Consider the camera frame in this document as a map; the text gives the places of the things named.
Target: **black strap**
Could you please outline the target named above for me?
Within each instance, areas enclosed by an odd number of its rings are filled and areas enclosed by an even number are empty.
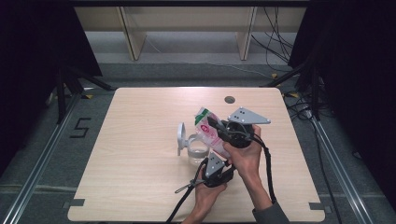
[[[265,161],[267,164],[266,170],[267,170],[267,181],[268,181],[268,191],[270,194],[270,198],[272,203],[276,202],[276,196],[274,194],[274,186],[273,186],[273,181],[272,181],[272,172],[271,172],[271,154],[269,148],[264,144],[262,139],[259,137],[259,139],[255,137],[251,137],[251,140],[259,143],[263,150],[264,150],[264,155],[265,155]]]
[[[186,193],[183,195],[183,197],[180,199],[180,201],[178,201],[174,211],[172,212],[171,216],[166,220],[166,224],[170,224],[172,219],[174,218],[175,214],[177,213],[178,209],[180,208],[180,206],[184,203],[184,201],[186,201],[187,197],[189,197],[190,193],[192,192],[192,190],[195,188],[194,185],[189,185],[189,187],[187,188]]]

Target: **left hand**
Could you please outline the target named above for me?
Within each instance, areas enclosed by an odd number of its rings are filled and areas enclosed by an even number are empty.
[[[202,179],[202,171],[203,169],[198,174],[198,179]],[[207,214],[209,214],[218,196],[226,188],[227,184],[222,184],[214,188],[208,188],[205,184],[198,184],[195,187],[195,206],[191,214],[182,223],[201,223]]]

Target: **sleeve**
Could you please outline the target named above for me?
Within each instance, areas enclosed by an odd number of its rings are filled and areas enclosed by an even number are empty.
[[[253,209],[253,216],[259,224],[290,223],[278,202],[275,202],[271,207],[261,211]]]

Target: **human hand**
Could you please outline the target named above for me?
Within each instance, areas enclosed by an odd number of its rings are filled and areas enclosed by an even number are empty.
[[[253,124],[254,133],[261,136],[262,129]],[[252,141],[248,147],[237,148],[231,146],[230,143],[223,144],[224,149],[230,153],[229,163],[236,167],[239,175],[242,177],[247,192],[257,210],[263,210],[272,205],[267,191],[262,186],[260,179],[259,167],[262,154],[262,146]]]
[[[198,179],[202,179],[202,171],[203,169],[198,174]],[[195,206],[182,223],[201,223],[207,214],[209,214],[216,199],[226,188],[227,184],[222,184],[214,188],[209,188],[205,184],[198,184],[195,187]]]
[[[253,131],[255,135],[261,136],[262,129],[259,126],[253,124]],[[247,178],[250,175],[259,176],[260,156],[262,154],[262,146],[259,143],[252,141],[248,147],[237,148],[224,142],[223,147],[231,155],[228,162],[236,167],[242,178]]]

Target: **grey floor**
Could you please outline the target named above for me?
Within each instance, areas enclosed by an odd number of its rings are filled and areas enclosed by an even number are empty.
[[[262,43],[268,42],[266,35],[254,35]],[[289,42],[293,42],[295,34],[283,34],[283,36]],[[265,50],[254,41],[251,42],[247,60],[241,61],[232,33],[148,33],[143,52],[136,62],[132,62],[129,58],[123,33],[87,33],[87,37],[104,74],[101,79],[115,87],[257,87],[268,83],[270,81],[268,77],[272,74],[279,76],[283,74],[276,69],[290,69],[274,54],[268,54],[266,60]],[[280,51],[278,45],[271,47]],[[279,88],[283,92],[292,91],[297,78],[291,78],[282,83]],[[94,88],[87,91],[87,94],[92,97],[78,101],[19,223],[73,223],[67,219],[67,204],[71,202],[77,190],[113,96],[112,92],[100,90],[91,83],[81,81],[84,87]],[[288,105],[293,105],[297,101],[298,98],[285,98]],[[352,155],[354,147],[338,124],[337,118],[328,109],[321,112],[323,113],[321,123],[363,198],[373,223],[396,223],[394,210],[373,180],[364,162]],[[83,131],[75,130],[75,126],[79,119],[85,118],[89,119],[83,120],[80,125],[89,128],[86,136],[71,138],[72,135],[82,134]],[[24,141],[25,147],[17,153],[1,177],[1,220],[5,218],[8,208],[14,202],[21,186],[50,139],[56,120],[57,105],[53,100],[43,111],[30,136]],[[335,204],[332,203],[323,173],[319,169],[318,148],[309,121],[294,119],[292,123],[318,196],[328,211],[323,223],[339,223],[335,208],[339,210],[343,223],[359,223],[332,167],[323,155],[325,173],[335,198]]]

